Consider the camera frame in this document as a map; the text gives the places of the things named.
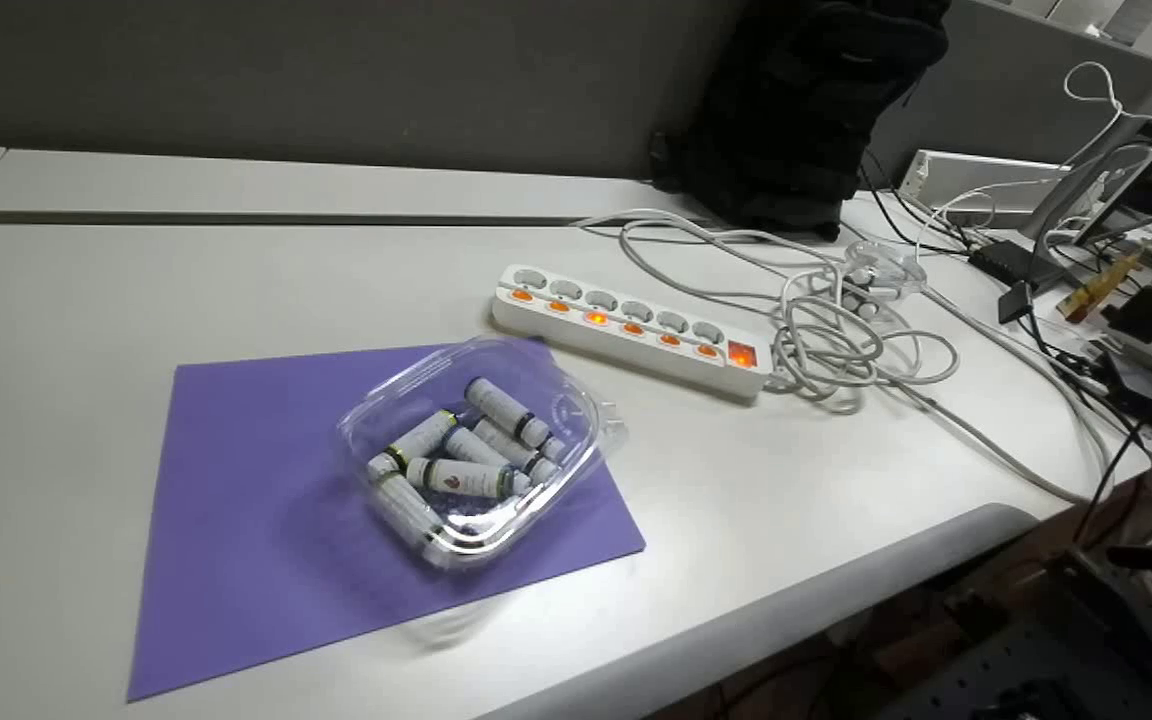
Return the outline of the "white battery middle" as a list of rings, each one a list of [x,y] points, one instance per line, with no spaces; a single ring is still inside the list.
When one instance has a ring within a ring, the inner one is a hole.
[[[466,427],[459,427],[459,425],[449,434],[444,453],[449,453],[450,460],[493,463],[493,470],[498,470],[508,480],[521,480],[521,475],[524,475],[508,456],[498,456],[486,440],[480,440],[476,434],[466,434]]]

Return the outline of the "clear plastic container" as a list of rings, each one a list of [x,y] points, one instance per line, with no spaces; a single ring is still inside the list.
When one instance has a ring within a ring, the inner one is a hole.
[[[594,463],[598,403],[531,340],[434,349],[341,436],[380,526],[426,569],[508,555]]]

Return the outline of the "yellow tool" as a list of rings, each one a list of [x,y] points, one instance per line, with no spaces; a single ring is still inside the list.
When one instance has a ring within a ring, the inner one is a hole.
[[[1067,323],[1080,323],[1089,319],[1123,282],[1126,271],[1140,264],[1140,257],[1118,257],[1113,260],[1102,271],[1094,271],[1089,285],[1070,288],[1055,313],[1067,319]]]

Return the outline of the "white flat box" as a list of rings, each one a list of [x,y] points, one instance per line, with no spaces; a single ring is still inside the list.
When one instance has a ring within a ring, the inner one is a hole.
[[[1060,181],[1065,163],[918,147],[902,177],[900,196],[927,208],[936,221],[1024,221]]]

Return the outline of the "black bag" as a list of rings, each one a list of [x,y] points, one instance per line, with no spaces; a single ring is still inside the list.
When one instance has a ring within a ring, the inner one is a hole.
[[[652,183],[722,223],[841,238],[875,120],[948,54],[952,0],[749,0]]]

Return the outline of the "purple paper mat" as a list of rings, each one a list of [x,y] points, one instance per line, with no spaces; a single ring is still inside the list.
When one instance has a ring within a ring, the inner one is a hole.
[[[362,505],[341,419],[426,349],[180,365],[126,700],[637,555],[594,463],[503,562],[434,573]]]

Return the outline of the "metal stand frame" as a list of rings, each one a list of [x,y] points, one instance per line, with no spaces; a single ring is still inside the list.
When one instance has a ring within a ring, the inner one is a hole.
[[[1113,107],[1107,124],[1065,162],[1065,177],[1024,221],[1035,250],[1048,250],[1048,233],[1080,204],[1093,204],[1085,230],[1094,230],[1098,216],[1152,168],[1152,94],[1126,107],[1114,96],[1113,73],[1102,73],[1098,101]]]

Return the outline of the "white battery centre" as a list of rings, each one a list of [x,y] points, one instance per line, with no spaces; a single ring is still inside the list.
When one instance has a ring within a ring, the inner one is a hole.
[[[470,460],[416,460],[407,480],[422,494],[466,502],[503,502],[510,494],[510,480],[498,470]]]

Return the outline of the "white power strip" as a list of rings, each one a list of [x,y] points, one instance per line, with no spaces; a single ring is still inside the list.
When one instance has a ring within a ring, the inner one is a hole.
[[[771,379],[771,351],[738,327],[536,264],[498,271],[486,316],[503,333],[536,338],[738,403],[753,403]]]

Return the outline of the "white battery bottom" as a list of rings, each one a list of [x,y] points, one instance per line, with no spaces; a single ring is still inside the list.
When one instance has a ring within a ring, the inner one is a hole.
[[[433,569],[449,569],[450,563],[450,536],[449,526],[422,505],[422,497],[400,480],[386,475],[377,488],[377,505],[382,512],[382,521],[394,529],[394,536]]]

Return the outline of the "white battery top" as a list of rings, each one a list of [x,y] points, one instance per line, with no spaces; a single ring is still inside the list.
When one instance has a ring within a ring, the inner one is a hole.
[[[529,448],[542,448],[553,440],[553,427],[486,376],[466,384],[466,403]]]

